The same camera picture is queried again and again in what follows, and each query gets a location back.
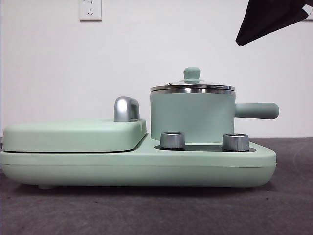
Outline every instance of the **stainless steel rim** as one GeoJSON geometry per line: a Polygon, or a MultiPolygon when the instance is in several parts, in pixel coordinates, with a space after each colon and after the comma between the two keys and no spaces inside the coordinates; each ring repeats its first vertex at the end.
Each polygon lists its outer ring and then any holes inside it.
{"type": "Polygon", "coordinates": [[[177,88],[151,90],[151,94],[166,94],[166,93],[216,93],[216,94],[235,94],[233,90],[212,89],[212,88],[177,88]]]}
{"type": "Polygon", "coordinates": [[[165,86],[157,86],[157,87],[152,87],[150,90],[157,91],[157,90],[168,90],[168,89],[219,89],[219,90],[231,90],[235,91],[235,88],[232,86],[225,86],[225,85],[208,85],[208,84],[176,84],[172,85],[169,83],[168,85],[165,86]]]}

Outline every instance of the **appliance foot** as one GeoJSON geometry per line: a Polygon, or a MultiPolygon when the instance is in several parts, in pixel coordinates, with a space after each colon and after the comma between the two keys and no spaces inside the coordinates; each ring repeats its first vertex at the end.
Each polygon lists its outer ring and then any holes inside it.
{"type": "Polygon", "coordinates": [[[47,190],[47,189],[53,189],[56,188],[56,185],[38,185],[39,189],[47,190]]]}

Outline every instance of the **silver knob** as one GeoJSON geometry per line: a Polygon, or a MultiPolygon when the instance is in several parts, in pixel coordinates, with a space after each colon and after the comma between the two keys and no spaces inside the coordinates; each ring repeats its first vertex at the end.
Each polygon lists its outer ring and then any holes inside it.
{"type": "Polygon", "coordinates": [[[224,134],[223,149],[230,151],[248,151],[249,136],[245,134],[224,134]]]}
{"type": "Polygon", "coordinates": [[[161,147],[169,149],[185,148],[185,134],[176,131],[162,132],[161,147]]]}

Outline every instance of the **appliance base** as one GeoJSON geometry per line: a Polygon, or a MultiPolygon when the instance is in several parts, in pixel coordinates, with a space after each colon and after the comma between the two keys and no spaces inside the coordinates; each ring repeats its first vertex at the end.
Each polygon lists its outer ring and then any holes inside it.
{"type": "Polygon", "coordinates": [[[276,168],[275,152],[251,142],[256,151],[172,151],[156,149],[158,145],[146,135],[137,148],[126,152],[3,151],[0,155],[8,178],[44,189],[57,185],[255,187],[268,182],[276,168]]]}

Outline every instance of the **chrome handle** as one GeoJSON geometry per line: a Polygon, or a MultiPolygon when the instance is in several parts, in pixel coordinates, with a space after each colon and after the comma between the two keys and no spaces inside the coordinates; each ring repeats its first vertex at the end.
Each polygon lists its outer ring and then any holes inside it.
{"type": "Polygon", "coordinates": [[[139,103],[130,97],[119,97],[114,105],[114,122],[130,122],[132,119],[140,119],[139,103]]]}

